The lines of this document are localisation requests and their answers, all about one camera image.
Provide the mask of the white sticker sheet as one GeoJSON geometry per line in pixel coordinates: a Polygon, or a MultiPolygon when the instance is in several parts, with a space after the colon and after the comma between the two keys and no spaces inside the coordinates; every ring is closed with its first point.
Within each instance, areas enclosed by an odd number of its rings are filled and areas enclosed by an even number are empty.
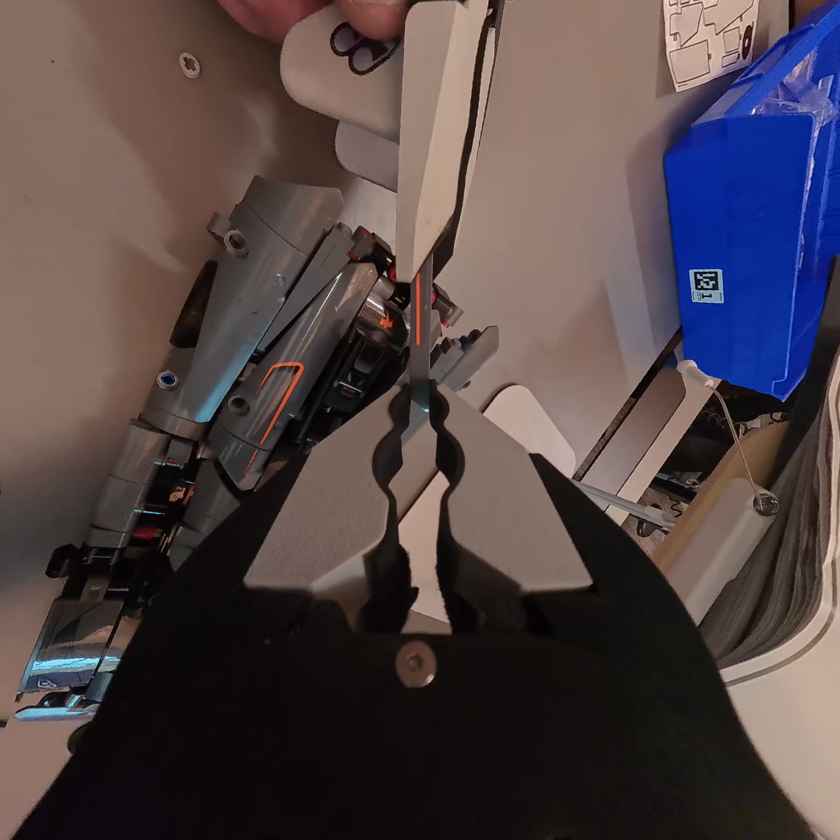
{"type": "Polygon", "coordinates": [[[665,56],[685,91],[748,67],[758,36],[758,1],[664,1],[665,56]]]}

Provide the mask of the person's left hand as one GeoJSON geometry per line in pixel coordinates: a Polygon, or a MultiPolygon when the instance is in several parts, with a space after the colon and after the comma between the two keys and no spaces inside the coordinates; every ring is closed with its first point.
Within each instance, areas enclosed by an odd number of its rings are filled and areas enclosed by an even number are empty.
{"type": "Polygon", "coordinates": [[[219,1],[219,6],[250,34],[280,44],[303,19],[328,5],[363,36],[387,40],[403,33],[407,1],[219,1]]]}

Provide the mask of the clear plastic bag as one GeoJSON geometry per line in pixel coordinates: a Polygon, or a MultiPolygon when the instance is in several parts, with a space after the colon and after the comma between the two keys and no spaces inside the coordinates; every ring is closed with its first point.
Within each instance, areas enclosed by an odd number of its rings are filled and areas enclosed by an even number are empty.
{"type": "Polygon", "coordinates": [[[804,114],[813,119],[813,132],[819,133],[838,118],[835,101],[835,76],[820,77],[816,52],[808,54],[765,97],[750,114],[753,116],[789,116],[804,114]]]}

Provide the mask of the lego instruction booklet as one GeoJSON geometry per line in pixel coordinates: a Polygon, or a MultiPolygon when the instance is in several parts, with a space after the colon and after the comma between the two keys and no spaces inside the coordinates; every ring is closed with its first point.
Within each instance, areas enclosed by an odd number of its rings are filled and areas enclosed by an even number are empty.
{"type": "Polygon", "coordinates": [[[773,487],[780,512],[700,625],[741,723],[819,838],[839,836],[839,363],[773,487]]]}

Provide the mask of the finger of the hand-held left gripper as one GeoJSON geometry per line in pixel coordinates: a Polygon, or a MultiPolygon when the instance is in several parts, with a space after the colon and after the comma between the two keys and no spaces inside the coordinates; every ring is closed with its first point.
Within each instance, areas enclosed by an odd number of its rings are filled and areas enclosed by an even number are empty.
{"type": "Polygon", "coordinates": [[[396,277],[412,279],[456,207],[487,1],[407,13],[396,193],[396,277]]]}
{"type": "Polygon", "coordinates": [[[499,29],[505,2],[488,3],[485,21],[480,30],[474,74],[469,94],[469,110],[465,139],[458,166],[455,209],[445,231],[436,243],[437,263],[448,263],[455,251],[460,225],[475,173],[478,152],[487,115],[490,87],[496,66],[499,29]]]}

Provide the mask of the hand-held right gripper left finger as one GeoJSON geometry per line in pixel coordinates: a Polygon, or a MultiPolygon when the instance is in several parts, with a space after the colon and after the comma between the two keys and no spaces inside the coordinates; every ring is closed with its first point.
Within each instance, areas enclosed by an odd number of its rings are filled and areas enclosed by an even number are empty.
{"type": "Polygon", "coordinates": [[[414,588],[390,485],[411,406],[396,385],[310,451],[246,587],[332,602],[355,631],[403,630],[414,588]]]}

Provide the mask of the blue plastic bin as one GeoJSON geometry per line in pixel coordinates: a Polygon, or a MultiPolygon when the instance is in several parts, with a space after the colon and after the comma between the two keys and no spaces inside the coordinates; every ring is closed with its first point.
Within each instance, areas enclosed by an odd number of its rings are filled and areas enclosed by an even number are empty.
{"type": "Polygon", "coordinates": [[[785,401],[811,359],[839,250],[839,3],[756,60],[664,159],[684,354],[785,401]],[[751,115],[808,54],[838,118],[751,115]]]}

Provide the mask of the grey lego car model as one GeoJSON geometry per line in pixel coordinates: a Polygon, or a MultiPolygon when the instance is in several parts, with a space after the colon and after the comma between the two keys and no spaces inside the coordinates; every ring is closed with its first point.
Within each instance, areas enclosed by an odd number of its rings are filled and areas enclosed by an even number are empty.
{"type": "MultiPolygon", "coordinates": [[[[111,689],[125,702],[144,669],[155,692],[199,652],[153,651],[165,623],[209,625],[214,587],[267,595],[279,635],[325,606],[244,578],[310,451],[396,385],[408,384],[412,280],[366,229],[338,220],[339,190],[257,176],[231,217],[208,227],[224,252],[200,273],[175,341],[109,475],[79,548],[49,562],[65,578],[18,694],[17,721],[83,728],[111,689]]],[[[457,310],[434,283],[430,391],[455,394],[498,351],[497,327],[437,341],[457,310]]]]}

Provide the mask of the white desk stand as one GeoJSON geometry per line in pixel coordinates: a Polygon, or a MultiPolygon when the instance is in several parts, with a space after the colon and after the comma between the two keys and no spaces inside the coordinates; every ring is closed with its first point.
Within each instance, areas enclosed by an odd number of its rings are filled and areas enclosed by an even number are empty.
{"type": "MultiPolygon", "coordinates": [[[[483,414],[528,452],[541,455],[562,475],[572,477],[574,451],[528,388],[503,388],[483,414]]],[[[404,634],[450,633],[436,569],[440,501],[447,487],[446,477],[437,473],[399,523],[400,542],[408,555],[413,587],[418,590],[404,634]]]]}

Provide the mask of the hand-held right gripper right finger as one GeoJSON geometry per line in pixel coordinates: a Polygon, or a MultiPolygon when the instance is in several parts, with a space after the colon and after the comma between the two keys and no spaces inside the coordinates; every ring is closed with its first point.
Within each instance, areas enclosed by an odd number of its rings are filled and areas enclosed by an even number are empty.
{"type": "Polygon", "coordinates": [[[429,419],[440,502],[436,574],[453,632],[518,632],[525,601],[593,580],[529,451],[444,385],[429,419]]]}

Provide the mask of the long grey orange-striped lego panel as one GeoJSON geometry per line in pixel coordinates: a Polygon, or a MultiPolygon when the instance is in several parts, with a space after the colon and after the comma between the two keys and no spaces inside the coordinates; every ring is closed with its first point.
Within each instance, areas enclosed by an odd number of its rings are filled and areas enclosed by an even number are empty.
{"type": "Polygon", "coordinates": [[[404,441],[428,423],[433,291],[434,254],[429,253],[412,283],[411,349],[406,368],[412,404],[404,441]]]}

